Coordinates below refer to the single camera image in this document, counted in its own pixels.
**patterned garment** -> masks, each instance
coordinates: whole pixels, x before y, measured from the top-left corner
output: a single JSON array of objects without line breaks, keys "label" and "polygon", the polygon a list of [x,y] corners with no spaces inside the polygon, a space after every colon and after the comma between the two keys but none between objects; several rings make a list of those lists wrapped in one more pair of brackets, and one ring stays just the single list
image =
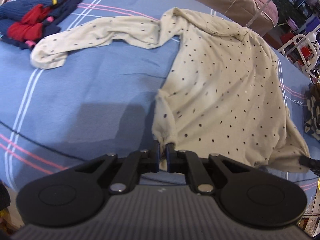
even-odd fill
[{"label": "patterned garment", "polygon": [[284,105],[278,58],[257,33],[237,23],[178,8],[160,21],[103,17],[42,39],[31,63],[59,67],[70,51],[113,40],[154,49],[175,35],[180,50],[156,96],[152,127],[161,145],[174,143],[199,157],[219,153],[253,167],[307,172],[298,159],[309,156],[308,146]]},{"label": "patterned garment", "polygon": [[316,100],[310,91],[306,92],[306,96],[307,113],[304,131],[320,141],[320,101]]}]

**pile of clothes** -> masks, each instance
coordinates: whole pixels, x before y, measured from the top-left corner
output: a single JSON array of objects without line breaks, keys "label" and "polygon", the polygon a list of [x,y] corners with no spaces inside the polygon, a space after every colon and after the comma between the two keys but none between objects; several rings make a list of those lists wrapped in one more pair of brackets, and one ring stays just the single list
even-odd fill
[{"label": "pile of clothes", "polygon": [[310,84],[306,91],[307,113],[305,132],[320,141],[320,84]]},{"label": "pile of clothes", "polygon": [[33,49],[43,38],[58,33],[57,25],[82,0],[17,0],[0,6],[0,39],[21,49]]}]

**red fabric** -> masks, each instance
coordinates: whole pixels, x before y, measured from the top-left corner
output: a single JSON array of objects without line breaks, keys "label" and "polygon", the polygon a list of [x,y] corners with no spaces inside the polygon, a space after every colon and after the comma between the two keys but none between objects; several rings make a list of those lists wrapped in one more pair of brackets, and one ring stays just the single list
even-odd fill
[{"label": "red fabric", "polygon": [[8,28],[8,37],[16,41],[36,41],[42,36],[42,21],[46,19],[51,8],[37,4],[21,20]]}]

